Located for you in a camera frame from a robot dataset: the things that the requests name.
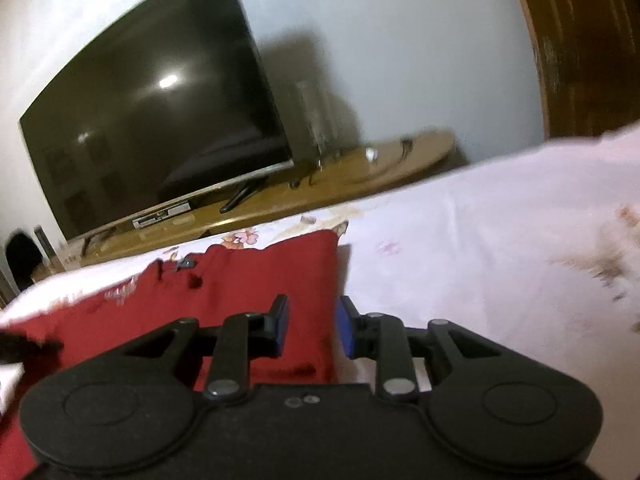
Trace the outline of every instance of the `flat screen tv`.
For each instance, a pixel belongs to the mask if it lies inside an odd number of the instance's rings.
[[[145,0],[20,126],[68,240],[292,166],[239,0]]]

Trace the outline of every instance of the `white bed sheet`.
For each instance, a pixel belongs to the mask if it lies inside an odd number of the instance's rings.
[[[121,281],[156,258],[212,243],[263,248],[348,219],[341,287],[361,312],[416,327],[447,318],[584,381],[605,414],[589,464],[610,480],[640,473],[640,334],[633,330],[640,126],[601,141],[549,143],[304,216],[54,276],[14,300],[0,325]],[[364,360],[338,367],[344,379],[373,379]]]

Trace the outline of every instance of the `television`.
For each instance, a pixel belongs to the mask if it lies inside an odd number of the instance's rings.
[[[68,240],[293,165],[239,0],[145,0],[20,126]]]

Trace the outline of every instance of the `screw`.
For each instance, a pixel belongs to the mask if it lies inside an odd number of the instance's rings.
[[[400,396],[410,394],[415,390],[415,383],[409,379],[398,377],[389,379],[382,385],[389,395]]]
[[[299,408],[302,406],[302,399],[300,399],[300,397],[289,397],[289,399],[284,401],[284,405],[288,408]]]
[[[216,399],[224,399],[231,396],[240,389],[240,384],[236,383],[233,379],[218,379],[217,381],[211,381],[207,385],[207,391],[213,395]]]
[[[302,397],[302,400],[307,404],[317,404],[318,402],[320,402],[320,397],[318,397],[317,395],[305,395],[304,397]]]

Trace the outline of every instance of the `tv stand leg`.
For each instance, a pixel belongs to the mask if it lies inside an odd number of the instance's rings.
[[[247,180],[242,187],[240,187],[234,195],[220,208],[220,213],[228,213],[233,208],[235,208],[239,203],[242,202],[249,195],[258,191],[264,183],[267,182],[267,177],[261,178],[252,178],[251,180]]]

